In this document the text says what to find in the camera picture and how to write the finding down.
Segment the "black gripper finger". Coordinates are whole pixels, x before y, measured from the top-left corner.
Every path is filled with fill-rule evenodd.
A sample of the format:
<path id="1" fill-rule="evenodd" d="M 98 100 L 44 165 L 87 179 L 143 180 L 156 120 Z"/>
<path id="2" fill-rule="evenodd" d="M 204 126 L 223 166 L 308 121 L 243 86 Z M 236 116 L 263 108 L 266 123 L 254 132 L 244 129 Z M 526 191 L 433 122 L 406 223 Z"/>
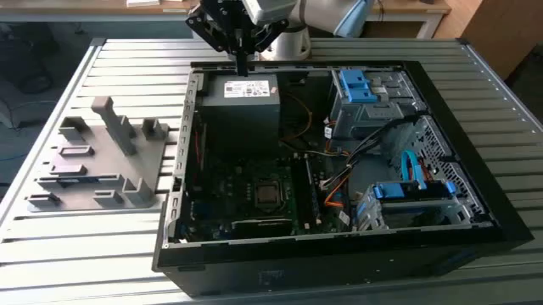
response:
<path id="1" fill-rule="evenodd" d="M 287 19 L 263 26 L 256 26 L 250 20 L 244 21 L 242 26 L 242 76 L 248 75 L 250 56 L 268 48 L 288 25 Z"/>
<path id="2" fill-rule="evenodd" d="M 187 25 L 198 36 L 218 51 L 226 51 L 235 58 L 236 73 L 242 76 L 242 50 L 235 32 L 224 32 L 218 23 L 208 19 L 204 10 L 195 10 L 186 20 Z"/>

